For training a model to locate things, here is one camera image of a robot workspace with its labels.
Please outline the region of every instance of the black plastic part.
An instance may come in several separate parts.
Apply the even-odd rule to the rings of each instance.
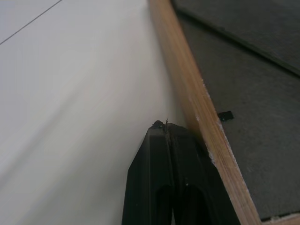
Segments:
[[[127,176],[122,225],[240,225],[209,155],[188,130],[156,121]]]
[[[221,121],[233,120],[233,113],[231,111],[220,112],[217,114]]]

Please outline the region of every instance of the wood grain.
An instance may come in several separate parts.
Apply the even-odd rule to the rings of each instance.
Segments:
[[[201,136],[242,225],[262,224],[170,0],[149,0],[188,128]]]
[[[300,225],[300,214],[292,214],[280,219],[267,221],[262,225]]]

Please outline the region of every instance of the wooden board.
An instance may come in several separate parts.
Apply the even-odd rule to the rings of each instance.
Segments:
[[[204,140],[240,223],[262,224],[170,0],[149,0],[149,5],[188,128]],[[263,224],[294,225],[299,219]]]

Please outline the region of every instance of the dark gray panel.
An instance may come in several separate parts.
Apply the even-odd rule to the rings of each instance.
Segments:
[[[175,0],[181,10],[300,75],[300,1]]]
[[[299,77],[179,18],[260,217],[299,211]]]

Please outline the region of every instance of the wooden edge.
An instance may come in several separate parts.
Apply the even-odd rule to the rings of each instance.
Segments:
[[[300,214],[295,213],[279,219],[264,222],[263,225],[300,225]]]
[[[203,138],[241,225],[261,225],[170,0],[148,1],[188,128]]]

